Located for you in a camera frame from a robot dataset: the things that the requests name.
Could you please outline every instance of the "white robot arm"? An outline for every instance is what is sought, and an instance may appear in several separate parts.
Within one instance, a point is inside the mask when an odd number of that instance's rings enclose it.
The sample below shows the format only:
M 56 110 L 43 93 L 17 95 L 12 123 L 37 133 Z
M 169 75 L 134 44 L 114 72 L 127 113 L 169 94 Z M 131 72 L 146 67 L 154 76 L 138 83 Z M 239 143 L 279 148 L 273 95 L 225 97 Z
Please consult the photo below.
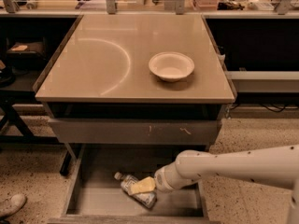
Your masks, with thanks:
M 154 180 L 158 190 L 168 192 L 212 175 L 293 189 L 288 223 L 299 223 L 299 145 L 218 155 L 187 150 L 159 169 Z

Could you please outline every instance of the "sneaker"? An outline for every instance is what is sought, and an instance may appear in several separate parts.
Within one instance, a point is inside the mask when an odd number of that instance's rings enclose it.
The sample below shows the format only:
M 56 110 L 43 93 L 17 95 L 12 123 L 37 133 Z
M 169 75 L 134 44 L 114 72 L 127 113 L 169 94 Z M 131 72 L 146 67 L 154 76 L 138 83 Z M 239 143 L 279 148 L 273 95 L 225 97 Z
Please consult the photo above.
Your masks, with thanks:
M 0 203 L 0 218 L 9 217 L 18 211 L 26 204 L 26 196 L 24 194 L 16 194 L 10 199 L 6 199 Z
M 0 60 L 0 87 L 5 87 L 10 85 L 15 81 L 15 76 L 12 73 L 12 70 L 4 65 Z

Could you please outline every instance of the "bottle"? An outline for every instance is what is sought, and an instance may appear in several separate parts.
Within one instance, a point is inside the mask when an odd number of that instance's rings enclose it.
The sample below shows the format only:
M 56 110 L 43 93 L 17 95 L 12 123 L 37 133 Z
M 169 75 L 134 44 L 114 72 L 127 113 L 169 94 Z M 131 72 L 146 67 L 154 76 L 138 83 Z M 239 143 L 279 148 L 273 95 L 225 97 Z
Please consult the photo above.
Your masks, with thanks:
M 117 172 L 114 175 L 114 178 L 121 182 L 121 188 L 127 194 L 128 194 L 129 187 L 139 181 L 133 175 L 123 175 L 120 172 Z M 151 209 L 151 207 L 157 201 L 157 194 L 154 191 L 145 192 L 145 193 L 137 193 L 137 194 L 132 195 L 132 197 L 135 198 L 136 200 L 138 200 L 139 202 L 141 202 L 148 209 Z

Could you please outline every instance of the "yellow sponge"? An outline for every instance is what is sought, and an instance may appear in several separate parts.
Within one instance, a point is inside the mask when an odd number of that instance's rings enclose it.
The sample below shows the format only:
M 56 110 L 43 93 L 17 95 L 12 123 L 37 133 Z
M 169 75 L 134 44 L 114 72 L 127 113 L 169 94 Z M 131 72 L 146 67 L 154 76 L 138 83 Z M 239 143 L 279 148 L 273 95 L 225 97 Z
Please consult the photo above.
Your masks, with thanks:
M 131 185 L 128 189 L 128 194 L 130 196 L 137 194 L 137 193 L 143 193 L 143 192 L 150 192 L 155 190 L 156 184 L 152 177 L 148 176 L 133 185 Z

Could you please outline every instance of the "terrazzo floor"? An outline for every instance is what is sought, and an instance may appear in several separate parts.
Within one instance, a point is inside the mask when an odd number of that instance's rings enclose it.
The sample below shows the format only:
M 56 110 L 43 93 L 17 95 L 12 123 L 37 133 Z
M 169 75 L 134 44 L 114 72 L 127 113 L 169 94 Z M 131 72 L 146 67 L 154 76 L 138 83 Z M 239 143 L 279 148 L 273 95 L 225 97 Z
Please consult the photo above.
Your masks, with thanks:
M 23 118 L 34 133 L 53 135 L 47 117 Z M 275 113 L 240 106 L 222 124 L 211 153 L 299 144 L 298 110 Z M 6 126 L 1 134 L 17 132 Z M 47 223 L 50 217 L 60 216 L 70 184 L 70 176 L 59 174 L 65 152 L 59 145 L 0 144 L 0 201 L 19 192 L 28 198 L 23 209 L 7 219 L 11 224 Z M 205 178 L 203 187 L 210 220 L 224 224 L 286 223 L 290 190 L 219 176 Z

